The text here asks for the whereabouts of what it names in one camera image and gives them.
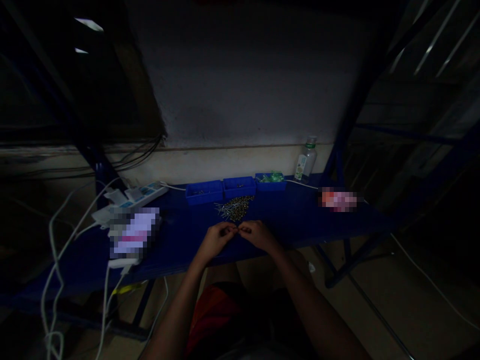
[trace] bottle label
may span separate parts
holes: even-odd
[[[306,163],[307,163],[307,157],[305,155],[300,155],[298,157],[298,162],[296,164],[295,179],[302,180],[302,175],[304,173],[304,168]]]

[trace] plastic bottle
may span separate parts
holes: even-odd
[[[299,183],[307,184],[310,179],[310,173],[314,168],[315,160],[317,159],[317,151],[315,145],[317,144],[316,136],[309,136],[306,140],[306,144],[302,149],[298,161],[295,164],[295,181]]]

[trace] hand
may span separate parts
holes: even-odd
[[[244,221],[238,226],[238,229],[242,238],[247,239],[255,247],[269,254],[277,249],[281,249],[280,244],[270,230],[260,220]]]
[[[206,266],[238,232],[239,229],[231,222],[220,222],[210,226],[195,258]]]

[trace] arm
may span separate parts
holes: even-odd
[[[237,232],[235,225],[229,222],[208,228],[165,317],[153,333],[142,360],[183,359],[205,267]]]
[[[319,357],[326,360],[371,359],[348,325],[294,265],[261,221],[244,221],[239,231],[243,238],[273,258]]]

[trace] blurred phone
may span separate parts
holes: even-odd
[[[322,187],[318,196],[318,206],[330,208],[334,213],[349,213],[357,210],[358,202],[361,200],[355,192],[336,187]]]
[[[162,224],[157,207],[112,207],[109,221],[110,262],[132,259],[138,264],[148,253]]]

